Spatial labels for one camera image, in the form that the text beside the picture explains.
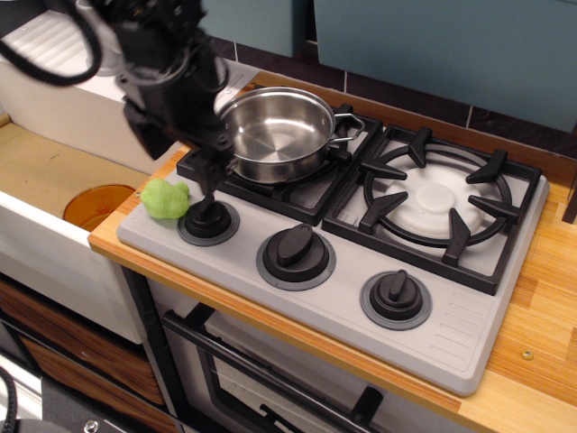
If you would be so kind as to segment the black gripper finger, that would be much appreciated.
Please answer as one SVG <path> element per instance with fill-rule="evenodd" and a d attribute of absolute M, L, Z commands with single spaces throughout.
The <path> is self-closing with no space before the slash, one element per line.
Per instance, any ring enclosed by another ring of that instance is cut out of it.
<path fill-rule="evenodd" d="M 193 156 L 197 183 L 205 197 L 211 196 L 234 172 L 236 159 L 233 151 L 217 152 L 202 148 Z"/>
<path fill-rule="evenodd" d="M 135 104 L 124 105 L 124 116 L 134 136 L 153 160 L 158 160 L 174 144 L 175 141 Z"/>

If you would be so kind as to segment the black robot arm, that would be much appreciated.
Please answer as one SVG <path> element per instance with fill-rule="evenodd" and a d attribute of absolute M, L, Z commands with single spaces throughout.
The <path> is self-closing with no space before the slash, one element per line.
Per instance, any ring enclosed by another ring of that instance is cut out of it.
<path fill-rule="evenodd" d="M 92 1 L 121 51 L 115 77 L 124 116 L 144 150 L 159 159 L 175 142 L 197 146 L 193 179 L 208 197 L 234 168 L 234 146 L 215 113 L 229 69 L 199 23 L 199 1 Z"/>

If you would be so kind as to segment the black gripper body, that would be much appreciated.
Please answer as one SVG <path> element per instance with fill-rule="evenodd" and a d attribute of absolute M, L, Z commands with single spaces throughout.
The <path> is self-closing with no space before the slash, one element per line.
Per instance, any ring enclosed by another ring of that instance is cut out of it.
<path fill-rule="evenodd" d="M 233 151 L 215 97 L 228 83 L 221 58 L 182 58 L 168 69 L 126 60 L 121 74 L 125 104 L 133 103 L 175 142 Z"/>

